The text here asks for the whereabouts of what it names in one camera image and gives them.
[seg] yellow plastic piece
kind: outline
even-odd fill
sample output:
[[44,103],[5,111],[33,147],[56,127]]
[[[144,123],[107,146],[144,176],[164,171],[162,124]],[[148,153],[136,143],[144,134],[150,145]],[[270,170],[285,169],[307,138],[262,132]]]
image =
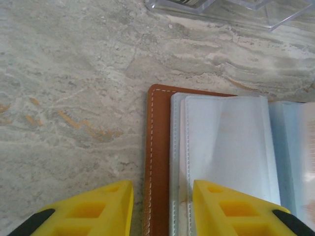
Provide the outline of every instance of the yellow plastic piece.
[[32,236],[128,236],[132,207],[132,182],[116,182],[41,209],[56,211]]
[[272,212],[282,206],[204,180],[192,200],[197,236],[296,236]]

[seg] brown leather folder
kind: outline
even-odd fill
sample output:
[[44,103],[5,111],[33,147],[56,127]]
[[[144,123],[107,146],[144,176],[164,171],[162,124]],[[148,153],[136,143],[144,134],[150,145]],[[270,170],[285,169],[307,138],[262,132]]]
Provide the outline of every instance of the brown leather folder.
[[143,236],[168,236],[171,96],[176,92],[230,94],[152,85],[148,91]]

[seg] marble countertop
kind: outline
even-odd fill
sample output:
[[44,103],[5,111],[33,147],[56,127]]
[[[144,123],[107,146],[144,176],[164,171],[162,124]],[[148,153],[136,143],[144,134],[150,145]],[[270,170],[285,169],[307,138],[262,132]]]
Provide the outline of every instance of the marble countertop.
[[44,205],[131,179],[140,235],[152,84],[315,101],[315,23],[248,31],[142,0],[4,0],[1,11],[1,234]]

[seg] clear plastic box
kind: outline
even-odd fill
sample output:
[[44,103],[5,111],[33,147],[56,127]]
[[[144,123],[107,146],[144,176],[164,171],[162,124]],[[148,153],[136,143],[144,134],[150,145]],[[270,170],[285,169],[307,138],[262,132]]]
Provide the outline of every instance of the clear plastic box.
[[263,30],[274,30],[276,27],[308,10],[315,12],[315,0],[254,1],[146,0],[146,6],[150,10],[167,12],[175,16],[206,21],[219,21],[239,27]]

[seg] black rubber edge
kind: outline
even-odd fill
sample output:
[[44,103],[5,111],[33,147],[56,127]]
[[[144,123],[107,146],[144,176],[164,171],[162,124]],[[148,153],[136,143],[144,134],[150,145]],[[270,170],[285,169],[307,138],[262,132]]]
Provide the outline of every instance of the black rubber edge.
[[54,212],[55,209],[47,209],[35,213],[8,236],[31,236]]
[[315,232],[294,215],[282,210],[273,210],[272,212],[297,236],[315,236]]

